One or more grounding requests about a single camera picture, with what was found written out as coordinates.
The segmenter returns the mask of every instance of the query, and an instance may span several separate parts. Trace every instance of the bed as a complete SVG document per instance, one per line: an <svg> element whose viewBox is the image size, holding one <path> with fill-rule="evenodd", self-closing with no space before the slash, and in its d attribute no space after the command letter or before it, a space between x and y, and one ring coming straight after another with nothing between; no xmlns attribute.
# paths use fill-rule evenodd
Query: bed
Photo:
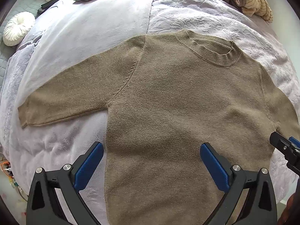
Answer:
<svg viewBox="0 0 300 225"><path fill-rule="evenodd" d="M267 69L299 116L295 69L261 17L244 16L222 0L59 0L37 19L9 59L0 95L0 143L16 181L26 193L37 167L60 169L73 163L94 141L105 142L108 113L22 129L17 108L25 98L64 69L132 36L183 28L233 40ZM105 160L104 154L87 188L80 192L101 224L109 224L104 198ZM296 178L285 164L284 157L275 151L269 170L277 202ZM68 220L75 224L62 195L58 195Z"/></svg>

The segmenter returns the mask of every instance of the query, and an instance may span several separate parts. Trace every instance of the sweater sleeve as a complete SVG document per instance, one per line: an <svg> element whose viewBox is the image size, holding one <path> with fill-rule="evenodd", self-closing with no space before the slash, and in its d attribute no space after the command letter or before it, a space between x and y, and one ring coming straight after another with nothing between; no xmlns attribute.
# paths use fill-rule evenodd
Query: sweater sleeve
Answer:
<svg viewBox="0 0 300 225"><path fill-rule="evenodd" d="M262 87L274 128L287 139L293 136L300 140L300 126L294 106L288 97L274 85L266 69L262 65L260 68Z"/></svg>
<svg viewBox="0 0 300 225"><path fill-rule="evenodd" d="M101 111L130 79L144 46L132 37L62 71L31 93L18 108L22 128Z"/></svg>

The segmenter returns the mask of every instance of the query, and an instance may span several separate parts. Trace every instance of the brown sweater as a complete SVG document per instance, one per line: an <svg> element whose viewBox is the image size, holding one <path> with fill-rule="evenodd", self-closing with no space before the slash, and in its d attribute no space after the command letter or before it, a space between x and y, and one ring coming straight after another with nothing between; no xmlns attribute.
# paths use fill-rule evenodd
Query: brown sweater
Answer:
<svg viewBox="0 0 300 225"><path fill-rule="evenodd" d="M273 131L300 137L293 105L257 61L192 31L133 37L66 69L19 118L37 126L104 109L110 225L202 224L223 195L199 157L203 142L258 171Z"/></svg>

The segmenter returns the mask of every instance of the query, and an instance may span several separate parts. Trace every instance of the sweater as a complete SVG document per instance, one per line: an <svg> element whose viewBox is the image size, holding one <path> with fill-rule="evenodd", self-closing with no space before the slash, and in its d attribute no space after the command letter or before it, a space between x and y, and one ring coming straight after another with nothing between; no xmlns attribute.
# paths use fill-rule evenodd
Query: sweater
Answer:
<svg viewBox="0 0 300 225"><path fill-rule="evenodd" d="M293 105L259 62L193 31L130 38L62 71L18 108L23 128L106 109L110 225L202 224L223 196L202 143L258 171L269 166L273 131L300 137Z"/></svg>

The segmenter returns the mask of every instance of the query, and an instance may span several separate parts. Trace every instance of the ribbed collar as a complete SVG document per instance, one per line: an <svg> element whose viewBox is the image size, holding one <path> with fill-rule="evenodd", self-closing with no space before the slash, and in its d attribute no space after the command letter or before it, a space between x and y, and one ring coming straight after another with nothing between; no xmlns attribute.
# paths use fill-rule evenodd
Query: ribbed collar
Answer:
<svg viewBox="0 0 300 225"><path fill-rule="evenodd" d="M219 37L197 34L193 31L186 30L177 31L175 35L185 47L189 48L200 58L214 65L223 67L233 65L242 53L241 49L238 48L238 46L233 41L227 41ZM196 41L193 40L193 38L210 40L213 41L212 43L215 44L214 46L218 46L218 44L220 44L219 46L225 46L231 49L226 54L218 54L217 52L199 45Z"/></svg>

